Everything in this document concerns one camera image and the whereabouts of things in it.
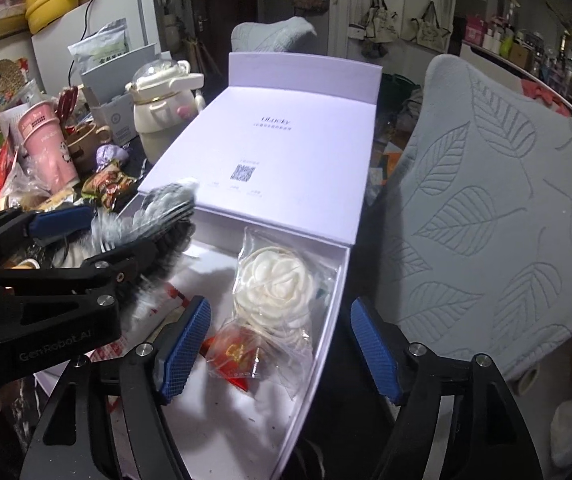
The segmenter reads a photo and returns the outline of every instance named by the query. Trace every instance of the ceramic mug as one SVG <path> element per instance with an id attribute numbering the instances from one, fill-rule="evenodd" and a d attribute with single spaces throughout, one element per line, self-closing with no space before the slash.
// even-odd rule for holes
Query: ceramic mug
<path id="1" fill-rule="evenodd" d="M 112 140 L 109 126 L 95 123 L 82 124 L 66 139 L 72 162 L 80 174 L 92 173 L 96 166 L 97 148 Z"/>

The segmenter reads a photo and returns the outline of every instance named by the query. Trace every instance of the snack package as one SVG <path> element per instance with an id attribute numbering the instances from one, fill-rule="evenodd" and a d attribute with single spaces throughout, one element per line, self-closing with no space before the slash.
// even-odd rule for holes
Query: snack package
<path id="1" fill-rule="evenodd" d="M 207 352 L 213 375 L 276 381 L 294 397 L 312 368 L 337 272 L 316 254 L 246 227 L 233 316 Z"/>
<path id="2" fill-rule="evenodd" d="M 118 196 L 134 183 L 134 178 L 123 173 L 116 162 L 94 174 L 83 184 L 82 195 L 96 198 L 108 211 L 112 211 Z"/>
<path id="3" fill-rule="evenodd" d="M 14 158 L 12 139 L 7 137 L 0 149 L 0 193 L 10 172 L 10 168 L 12 167 Z"/>
<path id="4" fill-rule="evenodd" d="M 80 75 L 127 54 L 130 52 L 130 40 L 126 19 L 121 18 L 101 27 L 97 34 L 70 45 L 68 51 Z"/>

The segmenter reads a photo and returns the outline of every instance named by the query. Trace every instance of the chair backrest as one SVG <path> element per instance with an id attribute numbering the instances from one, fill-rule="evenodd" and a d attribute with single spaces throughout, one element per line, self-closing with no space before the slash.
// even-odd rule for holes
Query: chair backrest
<path id="1" fill-rule="evenodd" d="M 572 335 L 572 119 L 435 58 L 357 244 L 361 292 L 384 320 L 519 376 Z"/>

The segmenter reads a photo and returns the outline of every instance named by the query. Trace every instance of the refrigerator door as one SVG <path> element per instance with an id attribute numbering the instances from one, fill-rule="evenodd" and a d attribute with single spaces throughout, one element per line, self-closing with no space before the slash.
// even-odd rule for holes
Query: refrigerator door
<path id="1" fill-rule="evenodd" d="M 49 95 L 56 96 L 62 88 L 68 86 L 68 72 L 72 64 L 68 46 L 82 39 L 88 6 L 88 30 L 85 37 L 94 34 L 107 23 L 125 18 L 130 50 L 154 44 L 155 52 L 161 52 L 156 0 L 92 0 L 32 36 L 44 90 Z M 82 83 L 74 67 L 70 82 L 73 85 Z"/>

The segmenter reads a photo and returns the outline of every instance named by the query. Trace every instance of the pink box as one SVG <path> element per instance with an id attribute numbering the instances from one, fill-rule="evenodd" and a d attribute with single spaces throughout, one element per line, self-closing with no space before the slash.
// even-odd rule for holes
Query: pink box
<path id="1" fill-rule="evenodd" d="M 484 21 L 477 16 L 466 19 L 466 34 L 464 41 L 481 46 L 484 42 Z"/>

